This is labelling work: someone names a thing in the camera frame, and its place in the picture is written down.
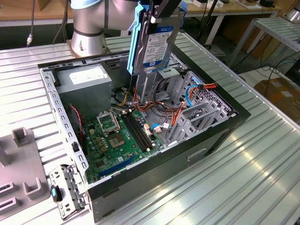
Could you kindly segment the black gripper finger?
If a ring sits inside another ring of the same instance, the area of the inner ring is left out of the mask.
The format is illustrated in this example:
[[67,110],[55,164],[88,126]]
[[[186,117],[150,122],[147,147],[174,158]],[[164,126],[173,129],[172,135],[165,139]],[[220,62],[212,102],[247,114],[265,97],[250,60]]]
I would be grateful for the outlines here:
[[148,35],[153,34],[163,18],[170,17],[180,4],[180,0],[150,0],[148,11]]

